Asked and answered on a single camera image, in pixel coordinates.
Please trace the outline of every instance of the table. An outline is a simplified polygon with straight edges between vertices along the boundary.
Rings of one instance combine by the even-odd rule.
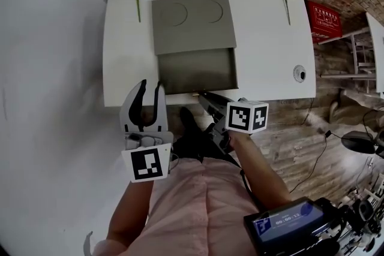
[[[151,1],[108,0],[104,27],[103,83],[105,106],[121,106],[129,91],[147,79],[143,105],[153,105],[158,82],[152,38]],[[314,52],[304,0],[288,0],[289,26],[283,0],[229,0],[237,48],[239,89],[218,91],[233,100],[282,100],[316,95]],[[293,69],[302,65],[298,83]],[[197,103],[192,94],[167,95],[167,104]]]
[[[384,98],[384,27],[368,12],[365,13],[368,20],[368,27],[364,27],[360,30],[353,31],[348,34],[344,34],[341,38],[350,37],[351,47],[353,54],[353,62],[355,65],[354,74],[324,74],[321,78],[336,78],[336,79],[354,79],[354,80],[374,80],[376,81],[376,92],[380,94],[381,98]],[[355,35],[370,32],[373,52],[374,52],[374,70],[375,73],[362,74],[359,73],[359,63],[357,60],[357,50],[355,44]],[[330,40],[322,41],[319,44],[325,44],[331,41],[339,40],[341,38],[332,38]]]

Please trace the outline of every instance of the black device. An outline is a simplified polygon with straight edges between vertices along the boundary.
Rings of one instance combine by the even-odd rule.
[[[245,216],[244,224],[258,255],[334,255],[345,227],[344,210],[324,198],[314,202],[303,197],[278,209]],[[342,226],[337,237],[319,241],[319,234],[338,224]]]

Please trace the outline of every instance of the white wall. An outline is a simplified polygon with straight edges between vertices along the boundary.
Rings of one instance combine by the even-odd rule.
[[[82,255],[127,177],[102,108],[106,0],[0,0],[0,244],[11,256]]]

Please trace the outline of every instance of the black shoe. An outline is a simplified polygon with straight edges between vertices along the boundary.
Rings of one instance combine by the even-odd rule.
[[[202,132],[199,126],[197,126],[192,112],[183,107],[180,109],[180,120],[188,132]]]

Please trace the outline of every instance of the wooden floor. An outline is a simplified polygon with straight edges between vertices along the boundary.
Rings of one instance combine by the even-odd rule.
[[[324,73],[353,71],[353,58],[347,46],[338,42],[315,45],[314,48],[317,91],[308,119],[303,124],[311,99],[269,101],[268,128],[252,136],[272,168],[284,179],[290,190],[311,173],[317,157],[325,147],[324,133],[327,130],[330,129],[340,136],[351,130],[364,130],[363,125],[351,127],[328,124],[329,105],[336,99],[340,88],[348,89],[355,98],[361,97],[356,94],[355,82],[320,78],[320,74]],[[363,100],[366,106],[382,105],[379,99]],[[168,107],[170,130],[177,137],[183,132],[178,116],[180,107]],[[207,127],[212,122],[211,117],[201,106],[187,107],[193,112],[201,128]],[[372,179],[375,180],[378,171],[384,172],[384,161],[378,156],[374,157],[373,170],[364,167],[367,156],[347,150],[339,138],[330,136],[327,139],[326,151],[319,159],[312,177],[292,192],[293,198],[306,195],[313,200],[326,197],[335,203],[339,202],[347,191],[356,185],[356,179],[361,171],[358,183],[360,188],[367,186]]]

